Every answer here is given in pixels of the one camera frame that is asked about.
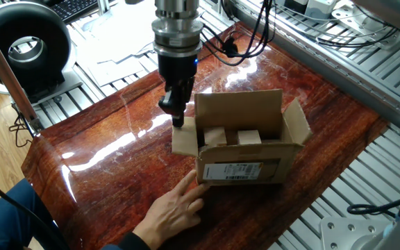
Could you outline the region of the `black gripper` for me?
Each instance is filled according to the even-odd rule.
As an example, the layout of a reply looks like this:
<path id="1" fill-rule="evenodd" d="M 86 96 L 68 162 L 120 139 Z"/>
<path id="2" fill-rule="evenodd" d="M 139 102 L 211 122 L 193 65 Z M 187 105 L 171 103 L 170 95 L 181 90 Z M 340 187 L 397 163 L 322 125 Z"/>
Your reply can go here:
<path id="1" fill-rule="evenodd" d="M 158 55 L 158 71 L 166 80 L 165 95 L 158 101 L 159 107 L 172 116 L 175 127 L 184 125 L 184 112 L 190 101 L 197 73 L 197 55 L 175 58 Z"/>

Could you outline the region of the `person's right hand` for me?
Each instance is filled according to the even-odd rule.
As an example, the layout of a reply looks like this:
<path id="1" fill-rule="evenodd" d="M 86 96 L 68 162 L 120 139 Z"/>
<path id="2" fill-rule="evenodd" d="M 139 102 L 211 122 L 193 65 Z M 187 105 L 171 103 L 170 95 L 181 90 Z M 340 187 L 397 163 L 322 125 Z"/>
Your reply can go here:
<path id="1" fill-rule="evenodd" d="M 174 189 L 156 199 L 144 219 L 134 228 L 150 249 L 158 249 L 166 240 L 200 223 L 198 212 L 203 208 L 201 196 L 209 186 L 201 184 L 189 190 L 197 172 L 190 171 Z"/>

